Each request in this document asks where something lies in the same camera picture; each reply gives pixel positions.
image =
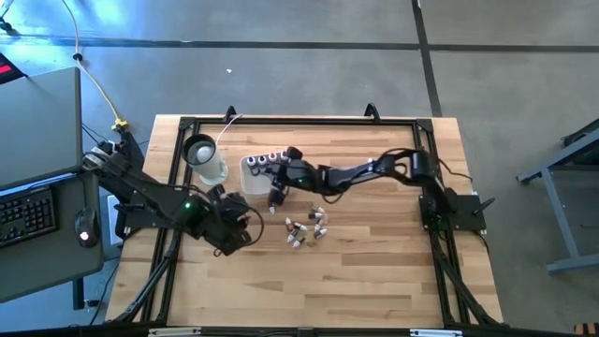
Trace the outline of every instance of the concrete floor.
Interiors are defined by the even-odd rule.
[[[592,0],[420,2],[430,43],[599,43],[599,3]],[[68,3],[83,37],[418,42],[409,0]],[[56,1],[16,0],[6,19],[24,35],[73,35]],[[43,38],[29,44],[0,37],[0,52],[29,74],[74,65],[72,47]],[[431,116],[419,51],[88,47],[82,53],[139,141],[150,136],[157,113],[224,113],[229,105],[248,114],[360,115],[372,101],[384,116]],[[504,320],[517,327],[571,331],[575,323],[599,319],[599,269],[546,274],[547,262],[566,257],[557,221],[544,185],[514,180],[558,149],[561,136],[599,116],[596,56],[431,54],[442,113],[459,119],[475,189],[497,198],[486,211],[491,263]],[[81,85],[84,122],[113,137],[108,106],[88,80]],[[570,182],[566,177],[560,185],[567,190]],[[580,205],[577,193],[565,202]],[[599,230],[578,232],[584,250],[599,251]],[[86,278],[89,298],[99,297],[113,267]],[[93,312],[72,312],[69,296],[69,285],[57,286],[0,305],[0,331],[88,324]],[[11,314],[29,306],[39,315]]]

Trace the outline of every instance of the black keyboard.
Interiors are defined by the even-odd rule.
[[[49,186],[0,198],[0,248],[58,229]]]

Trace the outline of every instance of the wooden tabletop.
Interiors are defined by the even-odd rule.
[[[144,171],[161,182],[168,179],[180,117],[158,115],[155,119]],[[439,156],[452,170],[468,173],[457,120],[432,120]],[[222,129],[223,125],[203,125],[200,132],[216,139]],[[243,156],[281,151],[290,145],[303,151],[304,159],[314,165],[351,166],[390,148],[413,148],[414,142],[412,130],[405,126],[233,124],[219,142],[229,167],[224,183],[227,192],[241,191]],[[183,170],[182,161],[178,183]],[[468,180],[446,171],[443,177],[458,193],[471,193]],[[196,174],[193,183],[208,189]],[[390,179],[355,185],[334,205],[325,204],[318,195],[292,190],[275,215],[268,212],[266,198],[248,198],[264,216],[262,239],[232,256],[214,257],[213,248],[202,239],[184,236],[168,323],[441,327],[431,245],[421,229],[417,205],[419,194],[419,188]],[[285,218],[311,225],[307,213],[313,203],[327,211],[329,232],[318,242],[308,235],[306,243],[293,250],[285,241]],[[249,231],[258,232],[255,217]],[[146,281],[156,232],[143,229],[125,243],[107,319],[121,313]],[[472,233],[457,232],[456,243],[464,282],[489,314],[501,320],[483,242]],[[159,308],[163,281],[154,311]],[[448,291],[458,317],[453,287]]]

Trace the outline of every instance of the white cable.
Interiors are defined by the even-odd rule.
[[[75,27],[75,53],[79,53],[79,29],[77,28],[77,21],[75,20],[75,15],[73,15],[73,12],[71,11],[71,8],[66,4],[65,0],[62,0],[63,5],[65,5],[66,10],[68,10],[68,14],[71,16],[71,20],[73,21],[73,27]],[[92,76],[92,74],[89,73],[89,71],[87,71],[87,69],[85,68],[85,66],[83,66],[83,64],[81,63],[80,60],[76,60],[77,64],[79,65],[79,68],[81,70],[83,70],[83,72],[85,73],[85,75],[87,75],[87,77],[92,80],[92,82],[95,84],[95,87],[97,88],[97,90],[100,92],[100,94],[102,94],[102,96],[104,96],[104,99],[106,99],[106,101],[109,103],[110,109],[112,110],[112,114],[114,115],[114,118],[119,121],[119,114],[116,112],[116,109],[114,108],[114,105],[112,105],[112,102],[110,101],[108,95],[106,95],[106,93],[104,92],[104,89],[102,89],[102,87],[100,86],[100,83],[98,83],[95,78]]]
[[[218,145],[218,140],[221,138],[221,136],[223,136],[223,133],[225,133],[225,130],[226,130],[226,129],[227,129],[229,126],[230,126],[230,125],[232,125],[232,124],[233,124],[233,122],[235,122],[235,120],[236,120],[236,119],[238,119],[238,118],[240,118],[240,117],[242,117],[242,116],[243,116],[243,114],[239,114],[239,115],[235,116],[235,117],[234,117],[234,118],[231,120],[231,122],[229,122],[229,123],[228,123],[228,124],[225,126],[225,128],[223,129],[223,131],[221,131],[221,133],[220,133],[220,134],[218,134],[218,137],[216,138],[216,143],[215,143],[214,145]]]

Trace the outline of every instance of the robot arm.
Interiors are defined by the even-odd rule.
[[[252,242],[246,230],[249,206],[238,193],[226,195],[222,185],[204,193],[196,186],[160,183],[133,169],[113,143],[93,148],[85,155],[83,168],[100,176],[101,182],[110,182],[107,185],[124,185],[135,191],[130,203],[120,205],[120,210],[140,218],[136,227],[172,228],[196,240],[204,237],[226,256]]]
[[[437,212],[455,210],[456,193],[446,188],[438,178],[439,165],[436,158],[423,150],[392,149],[378,159],[352,168],[332,168],[318,166],[302,160],[302,153],[289,148],[291,159],[288,163],[269,164],[266,173],[271,176],[270,201],[283,204],[287,187],[294,187],[322,196],[336,196],[345,193],[351,186],[377,178],[393,178],[409,186],[423,187],[434,200]]]

